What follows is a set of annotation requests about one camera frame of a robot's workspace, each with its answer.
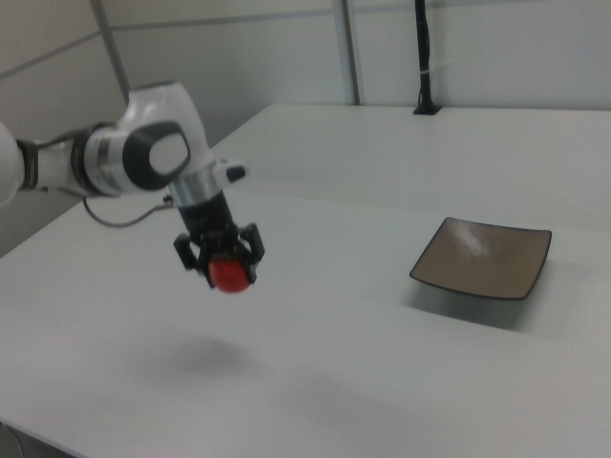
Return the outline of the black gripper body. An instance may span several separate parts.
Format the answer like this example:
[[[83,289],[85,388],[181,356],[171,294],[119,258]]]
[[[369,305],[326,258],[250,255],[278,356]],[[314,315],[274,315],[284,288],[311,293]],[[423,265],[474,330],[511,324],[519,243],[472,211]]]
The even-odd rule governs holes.
[[[180,207],[179,213],[190,240],[199,248],[221,249],[237,241],[238,227],[223,192],[203,203]]]

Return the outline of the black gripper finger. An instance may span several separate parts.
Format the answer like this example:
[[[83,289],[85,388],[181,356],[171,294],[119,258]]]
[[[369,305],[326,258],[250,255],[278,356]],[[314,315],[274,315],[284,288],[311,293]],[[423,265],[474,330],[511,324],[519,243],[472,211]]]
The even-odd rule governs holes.
[[[258,265],[265,254],[261,234],[255,223],[250,223],[239,229],[238,248],[239,259],[242,262],[247,279],[255,281]]]
[[[187,234],[180,234],[174,240],[174,247],[178,253],[179,259],[187,271],[196,271],[200,276],[204,277],[211,289],[214,288],[214,283],[210,277],[207,253],[200,249],[196,255],[191,248],[191,239]]]

